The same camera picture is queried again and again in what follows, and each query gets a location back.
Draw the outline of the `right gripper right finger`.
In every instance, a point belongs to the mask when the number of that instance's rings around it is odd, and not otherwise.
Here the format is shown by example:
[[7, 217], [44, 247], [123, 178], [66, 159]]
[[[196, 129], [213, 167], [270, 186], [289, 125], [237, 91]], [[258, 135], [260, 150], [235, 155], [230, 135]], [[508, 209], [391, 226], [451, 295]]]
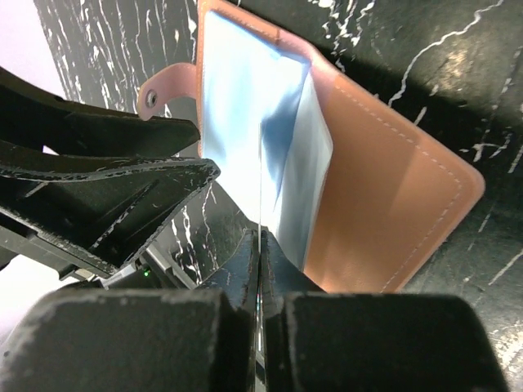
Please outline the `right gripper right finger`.
[[505, 391], [473, 308], [449, 295], [329, 294], [261, 233], [269, 391]]

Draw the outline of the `pink leather card holder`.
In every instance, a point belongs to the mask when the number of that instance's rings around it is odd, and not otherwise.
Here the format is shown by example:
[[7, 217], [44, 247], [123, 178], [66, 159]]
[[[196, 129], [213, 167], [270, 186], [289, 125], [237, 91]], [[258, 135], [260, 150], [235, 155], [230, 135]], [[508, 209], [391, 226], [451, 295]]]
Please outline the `pink leather card holder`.
[[400, 290], [485, 190], [457, 154], [306, 39], [227, 1], [198, 4], [194, 64], [141, 86], [153, 117], [196, 101], [199, 154], [251, 221], [327, 292]]

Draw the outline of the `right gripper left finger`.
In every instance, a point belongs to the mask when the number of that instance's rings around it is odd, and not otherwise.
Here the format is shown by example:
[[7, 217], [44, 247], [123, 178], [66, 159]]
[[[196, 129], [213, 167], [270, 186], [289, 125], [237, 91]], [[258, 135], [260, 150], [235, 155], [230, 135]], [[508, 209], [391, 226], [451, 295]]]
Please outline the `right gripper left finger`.
[[66, 288], [1, 351], [4, 391], [251, 391], [257, 236], [196, 289]]

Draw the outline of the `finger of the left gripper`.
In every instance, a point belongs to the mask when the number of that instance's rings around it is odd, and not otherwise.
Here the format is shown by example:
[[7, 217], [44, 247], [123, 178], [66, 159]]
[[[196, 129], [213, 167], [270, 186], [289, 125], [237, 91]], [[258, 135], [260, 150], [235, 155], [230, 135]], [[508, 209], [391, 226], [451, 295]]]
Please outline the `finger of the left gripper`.
[[140, 246], [220, 174], [211, 159], [52, 155], [1, 143], [1, 210], [80, 247]]
[[172, 157], [199, 140], [189, 120], [137, 115], [67, 101], [1, 69], [1, 139], [58, 154]]

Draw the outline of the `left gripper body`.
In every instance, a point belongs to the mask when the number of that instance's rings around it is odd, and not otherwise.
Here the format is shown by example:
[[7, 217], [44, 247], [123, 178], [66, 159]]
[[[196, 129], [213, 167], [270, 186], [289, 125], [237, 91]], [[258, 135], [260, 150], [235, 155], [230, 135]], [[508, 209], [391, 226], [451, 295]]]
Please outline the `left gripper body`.
[[109, 285], [123, 278], [129, 265], [153, 274], [164, 287], [196, 287], [194, 281], [175, 261], [167, 257], [152, 238], [140, 246], [112, 241], [99, 247], [80, 247], [49, 230], [38, 230], [22, 216], [1, 210], [1, 271], [25, 274], [36, 264], [54, 270], [60, 281], [76, 278], [86, 281], [99, 278]]

